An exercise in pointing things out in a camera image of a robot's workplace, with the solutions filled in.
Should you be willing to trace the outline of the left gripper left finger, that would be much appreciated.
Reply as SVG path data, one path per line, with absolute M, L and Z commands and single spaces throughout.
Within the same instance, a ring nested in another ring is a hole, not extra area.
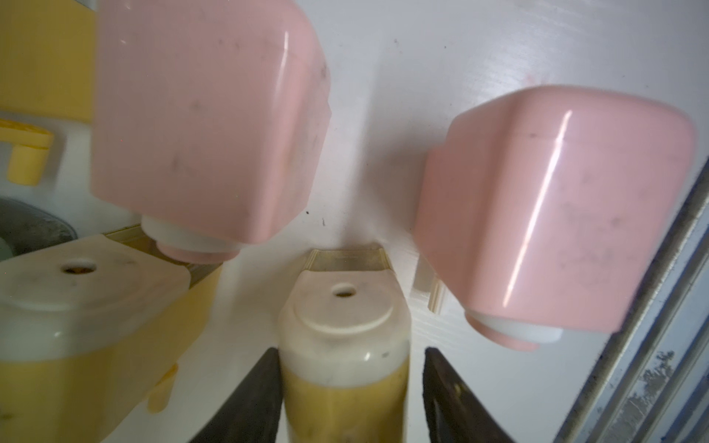
M 279 352 L 271 347 L 192 443 L 275 443 L 284 393 Z

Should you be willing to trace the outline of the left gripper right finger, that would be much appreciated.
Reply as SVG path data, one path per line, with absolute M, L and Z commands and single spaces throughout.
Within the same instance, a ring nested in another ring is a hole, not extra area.
M 426 348 L 423 404 L 433 443 L 513 443 L 443 353 Z

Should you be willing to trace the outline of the yellow sharpener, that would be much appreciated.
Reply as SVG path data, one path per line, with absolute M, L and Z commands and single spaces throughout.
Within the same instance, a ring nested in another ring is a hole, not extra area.
M 4 261 L 1 439 L 99 442 L 140 404 L 164 410 L 221 270 L 136 225 Z
M 1 109 L 90 123 L 94 1 L 1 4 Z
M 411 332 L 383 247 L 312 250 L 277 322 L 290 441 L 404 441 Z

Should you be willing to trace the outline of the pink sharpener front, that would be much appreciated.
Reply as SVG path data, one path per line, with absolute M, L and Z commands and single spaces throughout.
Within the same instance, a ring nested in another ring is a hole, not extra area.
M 474 330 L 533 351 L 567 330 L 620 329 L 692 169 L 679 109 L 538 86 L 482 103 L 428 153 L 422 257 Z

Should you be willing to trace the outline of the pink sharpener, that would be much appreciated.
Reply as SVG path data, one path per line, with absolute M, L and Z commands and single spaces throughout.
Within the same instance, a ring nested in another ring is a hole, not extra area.
M 329 94 L 293 1 L 102 1 L 92 194 L 169 258 L 231 260 L 306 208 Z
M 422 257 L 474 330 L 533 351 L 567 330 L 620 329 L 692 169 L 679 109 L 538 86 L 482 103 L 428 153 Z

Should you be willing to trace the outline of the green pencil sharpener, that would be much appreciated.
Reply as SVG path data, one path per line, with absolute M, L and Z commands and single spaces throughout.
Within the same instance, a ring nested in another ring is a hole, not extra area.
M 62 219 L 16 199 L 1 199 L 1 260 L 78 238 Z

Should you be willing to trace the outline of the yellow sharpener front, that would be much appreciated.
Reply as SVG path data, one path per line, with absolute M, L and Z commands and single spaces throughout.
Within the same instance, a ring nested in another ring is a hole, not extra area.
M 1 109 L 90 123 L 94 1 L 1 4 Z

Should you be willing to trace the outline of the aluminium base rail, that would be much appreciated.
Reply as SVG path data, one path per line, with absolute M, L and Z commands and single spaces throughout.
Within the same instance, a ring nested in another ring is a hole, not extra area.
M 703 168 L 558 442 L 708 439 L 708 170 Z

